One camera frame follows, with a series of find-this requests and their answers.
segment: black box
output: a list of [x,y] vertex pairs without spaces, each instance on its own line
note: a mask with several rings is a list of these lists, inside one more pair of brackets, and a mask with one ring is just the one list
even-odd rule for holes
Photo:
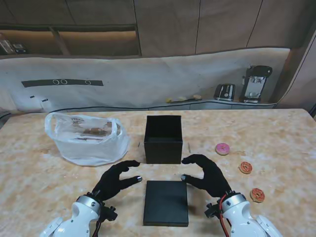
[[183,181],[147,181],[144,226],[188,225],[187,184]]
[[181,116],[147,116],[145,154],[147,164],[180,164]]

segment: white plastic bag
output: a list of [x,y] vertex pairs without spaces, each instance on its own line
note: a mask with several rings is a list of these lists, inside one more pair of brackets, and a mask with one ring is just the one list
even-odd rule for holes
[[50,113],[45,118],[45,132],[55,141],[61,155],[78,165],[112,163],[128,151],[129,137],[116,118]]

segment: countertop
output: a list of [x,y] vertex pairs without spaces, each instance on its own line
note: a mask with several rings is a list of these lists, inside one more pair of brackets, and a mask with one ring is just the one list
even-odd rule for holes
[[[204,154],[222,169],[233,190],[265,192],[263,203],[251,201],[251,213],[269,218],[285,237],[316,233],[316,122],[304,110],[204,110],[70,113],[118,118],[130,138],[122,160],[142,164],[121,175],[142,175],[143,181],[108,200],[118,218],[104,222],[99,236],[222,237],[216,218],[207,219],[206,205],[216,202],[206,191],[188,185],[189,226],[143,226],[147,180],[180,180],[183,173],[202,177],[196,164],[146,164],[146,115],[181,115],[182,157]],[[111,165],[81,167],[63,159],[44,131],[46,114],[12,117],[0,130],[0,236],[36,237],[56,217],[71,217],[78,196],[92,190]],[[230,145],[227,156],[218,143]],[[238,165],[248,161],[251,174]]]

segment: orange donut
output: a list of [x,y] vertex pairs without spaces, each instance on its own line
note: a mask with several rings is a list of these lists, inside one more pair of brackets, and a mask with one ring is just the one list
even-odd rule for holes
[[250,192],[250,197],[255,202],[263,202],[265,200],[265,194],[261,189],[252,189]]
[[244,174],[250,174],[252,171],[252,165],[244,161],[240,164],[239,169]]

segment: coffee machine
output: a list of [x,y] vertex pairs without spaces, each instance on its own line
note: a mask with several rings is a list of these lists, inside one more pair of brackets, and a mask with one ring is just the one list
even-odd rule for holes
[[259,103],[262,90],[271,74],[271,67],[249,66],[246,71],[246,76],[243,77],[244,86],[239,101],[244,103]]

